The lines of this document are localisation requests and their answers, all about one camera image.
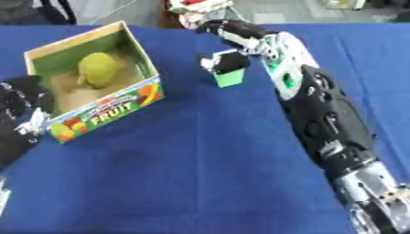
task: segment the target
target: robotic arm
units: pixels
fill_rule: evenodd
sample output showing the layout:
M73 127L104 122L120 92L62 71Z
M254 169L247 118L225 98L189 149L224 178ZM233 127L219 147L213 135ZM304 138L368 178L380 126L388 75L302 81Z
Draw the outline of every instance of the robotic arm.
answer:
M33 110L31 118L18 124L30 110ZM52 111L52 95L39 85L39 77L0 82L0 168L36 146Z
M324 171L358 233L410 233L410 186L397 183L373 153L375 135L298 38L236 20L211 20L197 31L220 36L236 48L232 53L263 62L296 137ZM202 56L201 65L210 72L238 69L221 68L230 54Z

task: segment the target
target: cable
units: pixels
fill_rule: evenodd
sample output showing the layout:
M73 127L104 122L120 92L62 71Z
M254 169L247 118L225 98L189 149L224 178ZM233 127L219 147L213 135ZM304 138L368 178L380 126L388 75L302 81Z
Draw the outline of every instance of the cable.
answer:
M118 7L118 8L115 8L113 11L109 12L109 13L106 14L105 16L102 16L102 17L100 17L100 18L97 18L97 19L91 21L89 25L94 25L94 24L97 23L98 21L105 19L106 17L108 17L108 16L110 16L110 15L112 15L112 14L114 14L114 13L116 13L116 12L118 12L118 11L120 11L120 10L122 10L122 9L124 9L124 8L126 8L126 7L128 7L128 6L130 6L130 5L132 5L132 4L134 4L134 3L136 3L137 1L138 1L138 0L134 0L134 1L132 1L132 2L130 2L130 3L128 3L128 4L126 4L126 5L122 5L122 6Z
M234 13L240 20L242 20L242 21L244 21L244 22L247 22L247 23L251 23L249 20L245 19L245 18L241 15L241 13L239 13L239 11L238 11L237 9L233 8L232 5L229 5L228 8L229 8L230 10L232 10L233 13Z

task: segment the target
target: table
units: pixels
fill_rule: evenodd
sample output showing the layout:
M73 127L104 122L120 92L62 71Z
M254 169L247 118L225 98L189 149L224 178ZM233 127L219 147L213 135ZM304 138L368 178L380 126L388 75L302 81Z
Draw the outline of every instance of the table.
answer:
M375 152L410 181L410 26L278 25L301 37L378 133ZM0 79L23 52L92 27L0 27ZM59 145L49 135L4 173L5 231L352 233L343 207L290 130L262 65L219 89L195 60L212 35L131 27L166 99Z

